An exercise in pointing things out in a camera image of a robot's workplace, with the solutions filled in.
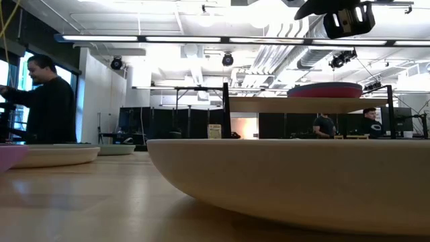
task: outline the man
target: man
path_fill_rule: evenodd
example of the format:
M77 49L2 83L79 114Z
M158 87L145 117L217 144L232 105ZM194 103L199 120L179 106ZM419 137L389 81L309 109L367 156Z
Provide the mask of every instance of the man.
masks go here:
M335 123L328 114L321 114L314 121L314 132L319 138L333 138L336 133Z
M361 122L361 133L368 134L369 138L379 138L384 135L382 124L376 121L376 109L367 108L363 110L364 118Z
M0 95L14 104L30 108L27 132L38 144L75 143L75 95L71 86L56 74L51 58L37 54L28 59L35 90L20 91L0 86Z

